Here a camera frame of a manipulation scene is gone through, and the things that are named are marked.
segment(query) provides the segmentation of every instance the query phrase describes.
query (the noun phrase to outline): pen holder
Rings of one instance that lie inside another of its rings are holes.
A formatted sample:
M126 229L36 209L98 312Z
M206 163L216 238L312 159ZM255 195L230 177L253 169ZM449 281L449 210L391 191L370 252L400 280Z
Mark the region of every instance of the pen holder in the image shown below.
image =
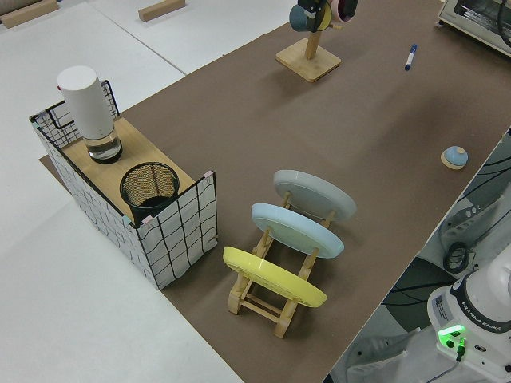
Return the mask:
M146 217L156 217L176 199L179 178L168 165L148 162L129 169L120 189L135 226L139 227Z

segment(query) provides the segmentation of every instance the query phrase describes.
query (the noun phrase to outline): small round object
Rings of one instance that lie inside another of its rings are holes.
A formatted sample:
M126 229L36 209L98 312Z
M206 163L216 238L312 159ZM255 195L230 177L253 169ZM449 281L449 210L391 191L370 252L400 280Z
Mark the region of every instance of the small round object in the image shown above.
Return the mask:
M469 160L469 154L464 148L451 146L444 150L444 152L440 155L440 159L446 167L459 170L466 165Z
M294 211L268 203L252 206L252 221L262 231L277 241L304 254L311 255L319 249L318 258L335 258L344 244L337 235Z
M319 307L327 296L298 275L234 247L224 247L224 262L234 271L274 293L308 307Z
M286 192L291 193L292 207L315 218L326 219L334 211L332 220L346 220L357 211L357 205L348 194L311 174L279 170L273 175L273 184L282 198Z

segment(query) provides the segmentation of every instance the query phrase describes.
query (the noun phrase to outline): black wire frame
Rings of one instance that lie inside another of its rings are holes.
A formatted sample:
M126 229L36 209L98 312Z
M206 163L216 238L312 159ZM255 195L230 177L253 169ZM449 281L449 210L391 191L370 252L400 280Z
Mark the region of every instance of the black wire frame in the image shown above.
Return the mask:
M203 183L204 180L206 180L207 177L211 176L211 180L207 181L205 186L203 185L203 191L199 191L199 185ZM148 260L149 267L151 268L151 271L153 273L153 276L155 278L155 283L157 284L157 287L159 290L165 288L169 282L161 281L160 274L164 272L166 269L171 270L171 274L173 276L173 279L171 282L173 282L176 279L179 279L180 276L177 275L176 271L174 270L174 263L181 257L186 258L188 267L186 270L192 266L195 261L191 261L189 256L189 251L196 245L196 243L200 242L200 245L202 247L202 254L204 254L206 251L204 251L204 237L207 233L210 231L214 231L211 235L211 237L216 238L218 237L218 215L216 210L216 173L211 172L211 175L208 176L207 174L202 176L198 181L196 181L193 185L188 187L186 190L182 191L180 193L181 196L185 196L188 193L193 192L195 194L194 197L192 197L187 203L182 204L180 202L180 198L178 197L171 205L169 205L168 208L170 208L172 205L176 205L176 211L172 213L170 216L168 216L165 219L161 219L158 215L155 220L157 221L156 226L152 226L147 231L142 232L142 230L137 230L137 236L138 240L142 246L142 251L144 252L146 259ZM207 202L206 205L201 205L200 203L200 197L208 191L210 188L212 188L213 197L212 200ZM196 202L197 205L197 211L194 212L192 215L190 215L185 221L183 221L183 217L181 212L186 208L187 205ZM207 218L201 217L201 212L206 210L212 203L214 203L214 213ZM176 230L172 232L163 231L162 227L165 225L166 222L170 221L171 219L175 217L179 217L180 225L176 227ZM191 230L186 230L187 223L192 221L192 219L198 217L198 225L195 226ZM209 221L210 219L214 219L214 224L207 230L207 232L203 232L203 225ZM155 243L152 243L152 247L146 247L145 239L149 235L150 232L156 231L160 233L160 238L158 238L158 241ZM176 243L174 243L173 246L170 246L168 244L169 238L172 237L177 232L182 233L182 239L179 239ZM187 238L192 236L194 232L198 231L200 233L200 236L198 239L196 239L193 243L188 243ZM178 255L172 256L172 251L174 248L178 247L180 243L184 244L184 250L180 252ZM164 245L165 251L160 254L159 258L155 258L153 256L153 252L161 245ZM156 264L159 263L162 259L167 260L166 265L162 268L160 268L158 271L155 271Z
M119 116L119 108L113 95L112 86L108 80L101 82L105 99L109 106L110 115L114 118ZM120 211L112 201L96 186L96 184L85 175L84 172L62 151L68 144L81 138L71 112L62 100L49 108L30 116L30 123L45 137L55 150L65 159L71 168L97 193L103 198L119 215L124 213Z
M110 114L112 115L113 118L119 116L119 110L117 107L117 103L115 101L115 97L113 96L113 91L112 91L109 81L103 81L101 83L101 86L103 88L105 99L108 102ZM82 178L87 185L89 185L114 211L116 211L117 214L119 215L119 218L122 219L122 217L124 216L124 213L122 211L120 211L112 203L112 201L101 191L101 189L98 188L97 185L89 177L87 177L87 175L84 172L82 172L80 170L80 168L62 150L66 145L72 144L75 140L81 139L81 135L78 132L78 130L76 129L76 126L75 126L74 120L71 117L70 111L67 108L67 106L65 105L65 101L61 101L53 106L50 106L49 108L45 109L44 111L41 111L41 112L31 116L29 118L29 120L32 123L32 125L38 130L38 132L41 134L41 136L44 137L45 141L48 144L50 144L59 153L59 155L62 156L62 158L65 160L65 162L80 176L80 178ZM203 207L202 209L200 208L199 198L200 198L200 195L202 195L202 192L201 193L198 192L198 185L206 179L206 175L202 176L193 185L191 185L186 190L182 191L178 195L177 200L175 201L175 203L179 203L179 198L181 196L187 194L193 188L196 189L196 198L197 198L197 205L199 206L199 211L195 215L199 216L199 226L196 227L194 229L194 231L195 230L200 231L200 241L201 242L204 240L204 235L205 235L205 233L202 232L202 225L207 220L210 220L210 219L215 220L215 224L213 225L213 227L210 227L208 229L208 232L214 230L214 233L213 233L214 236L217 237L217 235L218 235L217 210L216 210L216 174L215 174L215 172L212 172L211 178L212 178L212 181L211 181L212 183L208 184L205 188L213 187L214 197L210 203L215 204L215 211L212 216L209 216L204 221L200 217L201 210L203 210L206 207ZM186 222L183 222L181 218L180 218L180 221L181 221L181 226L183 227L186 224ZM133 229L135 229L135 232L137 233L138 241L141 244L142 251L145 255L145 260L151 270L151 273L153 274L154 282L156 283L158 289L161 290L162 288L164 288L165 286L168 285L168 283L162 284L162 282L157 281L158 274L162 270L155 273L155 270L153 269L153 267L155 266L154 262L151 262L149 260L149 254L151 253L151 251L148 251L149 249L147 249L147 250L144 249L144 239L141 238L141 233L139 232L140 229L138 227L135 227L133 223L131 223L131 226ZM168 237L169 237L169 234L164 234L163 240L165 241L166 238L168 238ZM186 244L186 258L188 259L189 266L191 266L192 264L190 263L190 259L188 257L188 250L193 245L195 245L196 242L197 241L192 243L190 246L188 246L188 244ZM167 256L169 258L169 262L171 263L170 266L172 267L172 262L175 261L177 258L179 258L182 254L178 255L174 259L170 259L170 252L171 251L168 251ZM176 276L176 274L174 272L172 274L174 274L174 280L179 278Z

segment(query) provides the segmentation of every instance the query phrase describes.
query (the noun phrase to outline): wire grid organizer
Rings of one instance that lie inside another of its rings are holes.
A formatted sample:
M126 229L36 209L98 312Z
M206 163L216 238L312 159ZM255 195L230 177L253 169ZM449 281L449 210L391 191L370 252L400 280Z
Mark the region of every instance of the wire grid organizer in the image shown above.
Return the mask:
M119 111L101 83L112 117ZM80 208L159 290L181 277L217 244L216 178L209 171L158 216L136 228L62 149L80 140L65 101L30 117L59 176Z

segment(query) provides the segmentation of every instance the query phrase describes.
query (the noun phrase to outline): white robot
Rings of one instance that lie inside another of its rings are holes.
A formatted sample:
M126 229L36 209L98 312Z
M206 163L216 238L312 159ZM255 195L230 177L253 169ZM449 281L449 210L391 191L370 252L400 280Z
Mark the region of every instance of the white robot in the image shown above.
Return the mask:
M349 383L511 382L511 245L491 263L436 289L431 326L369 338L347 359Z

